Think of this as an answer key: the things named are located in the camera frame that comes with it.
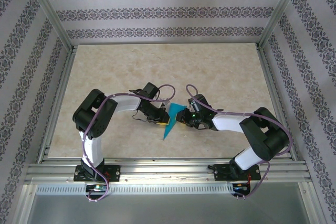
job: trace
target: patterned wallpaper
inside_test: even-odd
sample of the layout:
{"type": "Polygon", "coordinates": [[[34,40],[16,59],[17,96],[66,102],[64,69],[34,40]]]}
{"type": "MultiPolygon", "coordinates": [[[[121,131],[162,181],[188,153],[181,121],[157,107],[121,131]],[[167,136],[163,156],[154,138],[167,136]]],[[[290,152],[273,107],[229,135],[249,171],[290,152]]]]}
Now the patterned wallpaper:
{"type": "Polygon", "coordinates": [[[279,0],[50,0],[72,42],[257,42],[279,0]]]}
{"type": "Polygon", "coordinates": [[[0,223],[36,161],[67,52],[37,0],[0,0],[0,223]]]}
{"type": "Polygon", "coordinates": [[[328,223],[336,223],[335,0],[291,0],[265,54],[328,223]]]}

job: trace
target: gray metal panel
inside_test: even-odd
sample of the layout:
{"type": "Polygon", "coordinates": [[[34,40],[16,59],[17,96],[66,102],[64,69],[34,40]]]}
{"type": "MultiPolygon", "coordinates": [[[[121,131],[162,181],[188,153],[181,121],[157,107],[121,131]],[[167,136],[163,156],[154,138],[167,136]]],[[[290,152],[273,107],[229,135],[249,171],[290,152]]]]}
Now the gray metal panel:
{"type": "Polygon", "coordinates": [[[263,184],[246,200],[216,195],[36,195],[28,223],[309,223],[296,183],[263,184]]]}

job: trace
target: metal bracket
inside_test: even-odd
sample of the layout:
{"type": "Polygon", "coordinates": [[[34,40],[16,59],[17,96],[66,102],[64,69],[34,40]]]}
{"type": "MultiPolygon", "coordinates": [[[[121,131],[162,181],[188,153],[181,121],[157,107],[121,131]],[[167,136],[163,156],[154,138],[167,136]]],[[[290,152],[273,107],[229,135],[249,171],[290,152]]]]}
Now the metal bracket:
{"type": "Polygon", "coordinates": [[[248,170],[239,174],[238,177],[233,178],[230,171],[230,164],[215,164],[209,165],[208,169],[214,171],[215,181],[244,181],[248,180],[261,180],[260,170],[258,165],[251,166],[248,170]]]}
{"type": "MultiPolygon", "coordinates": [[[[109,182],[119,182],[120,180],[120,165],[104,165],[103,174],[109,182]]],[[[75,182],[103,182],[103,178],[98,176],[94,179],[88,174],[81,165],[77,165],[74,175],[75,182]]]]}

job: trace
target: teal triangular object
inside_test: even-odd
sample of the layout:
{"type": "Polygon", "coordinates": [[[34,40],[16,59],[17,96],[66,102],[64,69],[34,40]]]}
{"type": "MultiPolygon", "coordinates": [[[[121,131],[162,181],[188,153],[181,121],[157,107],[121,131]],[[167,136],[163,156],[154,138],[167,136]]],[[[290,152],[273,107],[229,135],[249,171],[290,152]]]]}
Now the teal triangular object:
{"type": "Polygon", "coordinates": [[[166,125],[166,128],[164,129],[163,139],[167,137],[169,132],[172,130],[176,123],[176,115],[180,111],[184,110],[187,106],[182,106],[176,103],[171,103],[168,111],[168,115],[170,116],[169,124],[166,125]]]}

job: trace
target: beige marble floor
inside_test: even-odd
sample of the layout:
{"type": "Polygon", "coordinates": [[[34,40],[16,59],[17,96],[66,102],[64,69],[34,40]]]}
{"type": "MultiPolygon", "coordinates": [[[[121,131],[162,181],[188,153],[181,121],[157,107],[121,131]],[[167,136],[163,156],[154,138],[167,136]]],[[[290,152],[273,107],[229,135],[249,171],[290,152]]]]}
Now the beige marble floor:
{"type": "MultiPolygon", "coordinates": [[[[143,88],[147,82],[176,87],[172,102],[186,104],[192,83],[208,102],[227,111],[273,112],[254,44],[155,44],[79,46],[61,106],[49,157],[81,157],[72,115],[95,88],[106,94],[143,88]]],[[[163,89],[161,97],[171,90],[163,89]]],[[[103,135],[105,157],[233,157],[248,142],[242,133],[198,131],[177,123],[165,141],[164,127],[116,113],[103,135]]]]}

